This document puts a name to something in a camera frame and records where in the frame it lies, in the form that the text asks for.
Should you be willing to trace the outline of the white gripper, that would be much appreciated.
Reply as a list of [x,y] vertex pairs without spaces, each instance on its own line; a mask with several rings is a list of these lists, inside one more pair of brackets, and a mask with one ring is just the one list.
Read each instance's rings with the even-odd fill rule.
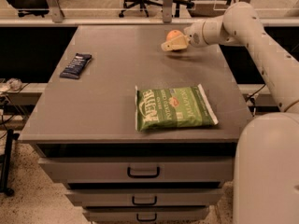
[[161,45],[163,51],[182,50],[186,49],[190,44],[194,47],[200,48],[206,45],[203,36],[204,23],[202,21],[195,22],[184,29],[184,34],[181,38],[174,41],[165,41]]

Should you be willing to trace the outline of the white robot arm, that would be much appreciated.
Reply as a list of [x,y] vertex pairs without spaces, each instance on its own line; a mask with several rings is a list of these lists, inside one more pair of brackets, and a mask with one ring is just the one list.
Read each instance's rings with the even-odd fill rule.
[[233,224],[299,224],[299,62],[265,31],[246,2],[169,34],[162,50],[189,45],[244,47],[278,109],[254,117],[239,137]]

